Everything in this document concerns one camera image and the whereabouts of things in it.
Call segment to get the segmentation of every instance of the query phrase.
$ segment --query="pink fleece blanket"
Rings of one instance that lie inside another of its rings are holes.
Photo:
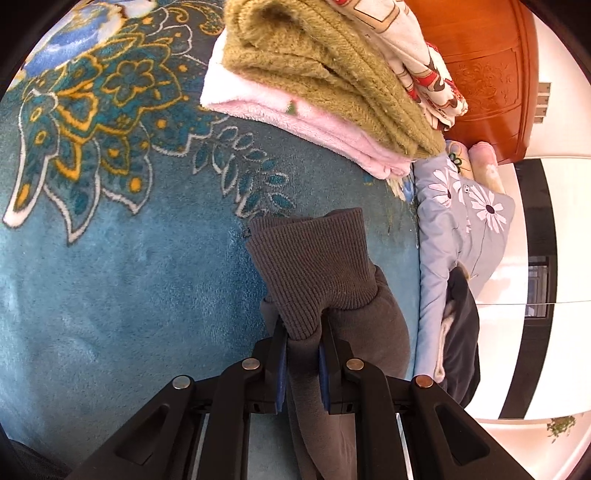
[[[226,31],[219,36],[205,74],[201,105],[286,130],[354,161],[378,179],[408,175],[411,159],[378,144],[353,123],[302,98],[252,82],[222,66]]]

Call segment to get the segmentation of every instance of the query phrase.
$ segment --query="folded green sweater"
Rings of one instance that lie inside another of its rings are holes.
[[[325,0],[227,0],[230,71],[300,96],[412,158],[445,150],[378,52]]]

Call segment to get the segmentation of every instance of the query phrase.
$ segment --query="blue floral bedspread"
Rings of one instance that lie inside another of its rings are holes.
[[[208,2],[83,1],[0,105],[0,421],[71,466],[173,376],[217,375],[265,336],[255,215],[363,207],[414,351],[413,204],[328,150],[202,108],[222,28]],[[255,421],[253,478],[295,478],[284,427]]]

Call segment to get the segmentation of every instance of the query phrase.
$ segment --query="white wall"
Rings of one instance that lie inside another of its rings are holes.
[[[591,412],[575,415],[575,419],[570,434],[563,433],[554,442],[548,436],[549,419],[480,424],[535,480],[565,480],[591,441]]]
[[[558,37],[535,19],[540,81],[551,82],[542,124],[534,124],[529,158],[591,155],[591,85]]]
[[[517,363],[527,301],[527,236],[519,184],[512,164],[500,166],[499,174],[515,200],[515,217],[503,260],[476,299],[480,385],[466,411],[479,419],[497,419],[501,413]]]
[[[591,410],[591,159],[543,158],[542,165],[556,223],[557,304],[527,419]]]

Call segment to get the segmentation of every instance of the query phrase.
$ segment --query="carved wood panel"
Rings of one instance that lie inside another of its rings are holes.
[[[499,161],[522,160],[534,122],[538,48],[533,15],[518,0],[407,0],[437,46],[468,113],[447,138],[487,141]]]

